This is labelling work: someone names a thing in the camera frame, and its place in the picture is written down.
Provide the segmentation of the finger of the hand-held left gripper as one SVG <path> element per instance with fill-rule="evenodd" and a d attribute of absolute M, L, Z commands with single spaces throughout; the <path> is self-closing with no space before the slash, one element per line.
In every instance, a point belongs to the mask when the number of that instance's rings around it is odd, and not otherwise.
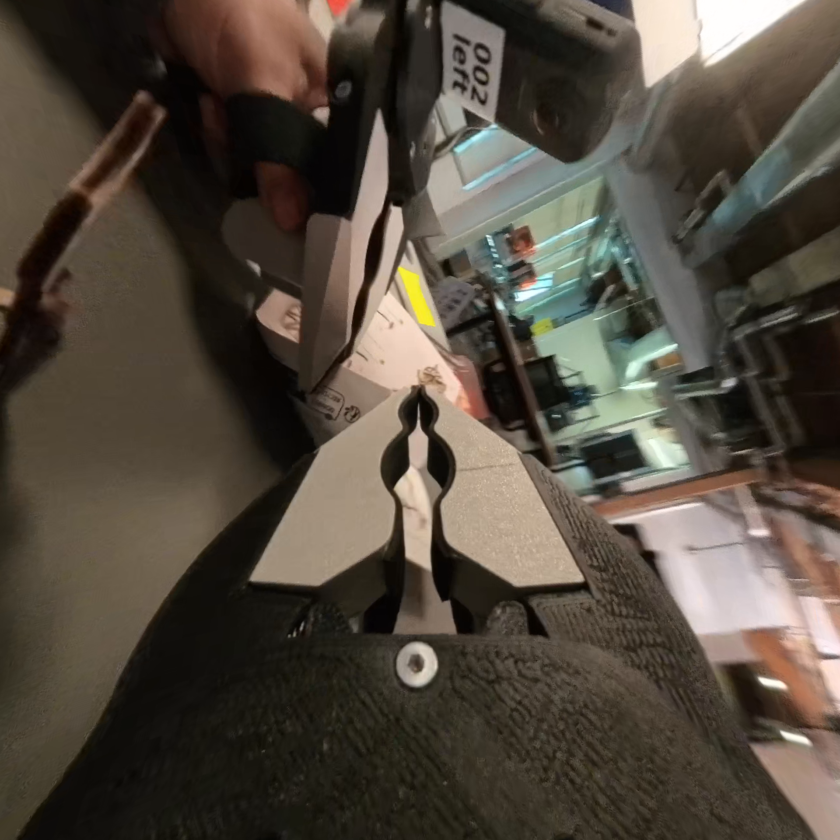
<path fill-rule="evenodd" d="M 361 265 L 375 218 L 388 201 L 388 144 L 383 117 L 375 117 L 350 217 L 314 213 L 305 234 L 288 234 L 275 227 L 255 198 L 233 202 L 224 215 L 222 235 L 230 252 L 298 294 L 301 319 L 293 366 L 306 392 L 342 363 L 351 270 Z"/>
<path fill-rule="evenodd" d="M 415 239 L 442 233 L 428 192 L 420 192 L 404 205 L 385 202 L 375 218 L 363 248 L 361 264 L 351 270 L 348 298 L 348 337 L 340 354 L 347 361 L 359 349 L 373 316 Z"/>

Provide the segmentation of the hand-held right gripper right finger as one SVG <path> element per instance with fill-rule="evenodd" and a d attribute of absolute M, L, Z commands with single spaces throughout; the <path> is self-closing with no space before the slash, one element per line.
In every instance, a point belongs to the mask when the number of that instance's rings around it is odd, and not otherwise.
<path fill-rule="evenodd" d="M 443 396 L 420 388 L 418 423 L 440 487 L 432 574 L 459 634 L 479 634 L 504 602 L 585 590 L 576 549 L 541 490 L 541 464 Z"/>

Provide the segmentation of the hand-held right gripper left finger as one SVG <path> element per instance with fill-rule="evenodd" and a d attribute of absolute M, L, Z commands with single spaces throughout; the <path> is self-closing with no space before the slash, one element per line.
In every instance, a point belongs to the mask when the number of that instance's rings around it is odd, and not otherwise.
<path fill-rule="evenodd" d="M 322 445 L 249 577 L 257 590 L 335 606 L 369 634 L 392 634 L 406 550 L 396 484 L 410 466 L 421 388 L 393 393 Z"/>

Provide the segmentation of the wooden bicycle model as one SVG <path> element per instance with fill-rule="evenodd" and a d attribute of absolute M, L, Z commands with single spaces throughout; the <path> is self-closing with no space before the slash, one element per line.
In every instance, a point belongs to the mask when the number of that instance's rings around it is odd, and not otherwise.
<path fill-rule="evenodd" d="M 45 216 L 17 263 L 15 287 L 2 288 L 2 403 L 60 350 L 69 255 L 133 176 L 166 115 L 149 92 L 136 93 Z"/>

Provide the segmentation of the person's left hand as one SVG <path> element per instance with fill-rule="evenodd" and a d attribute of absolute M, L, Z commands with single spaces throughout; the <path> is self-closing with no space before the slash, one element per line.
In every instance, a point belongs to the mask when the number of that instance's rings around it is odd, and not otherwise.
<path fill-rule="evenodd" d="M 161 50 L 205 87 L 198 106 L 214 162 L 227 151 L 230 97 L 269 94 L 310 113 L 328 104 L 327 45 L 298 2 L 163 2 L 159 31 Z"/>

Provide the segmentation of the yellow sticker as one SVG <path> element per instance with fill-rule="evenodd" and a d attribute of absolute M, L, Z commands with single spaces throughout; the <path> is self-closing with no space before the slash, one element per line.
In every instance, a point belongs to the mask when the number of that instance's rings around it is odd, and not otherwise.
<path fill-rule="evenodd" d="M 398 267 L 397 274 L 402 284 L 402 289 L 405 292 L 408 306 L 417 323 L 422 327 L 436 327 L 437 321 L 434 311 L 424 294 L 425 286 L 422 274 L 404 266 Z"/>

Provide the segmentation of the metal storage rack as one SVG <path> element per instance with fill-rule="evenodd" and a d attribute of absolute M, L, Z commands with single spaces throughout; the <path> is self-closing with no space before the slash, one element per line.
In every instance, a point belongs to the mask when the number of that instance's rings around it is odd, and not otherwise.
<path fill-rule="evenodd" d="M 838 66 L 771 138 L 743 106 L 750 157 L 697 180 L 673 239 L 691 268 L 724 273 L 717 358 L 688 403 L 735 402 L 723 438 L 769 457 L 838 461 Z"/>

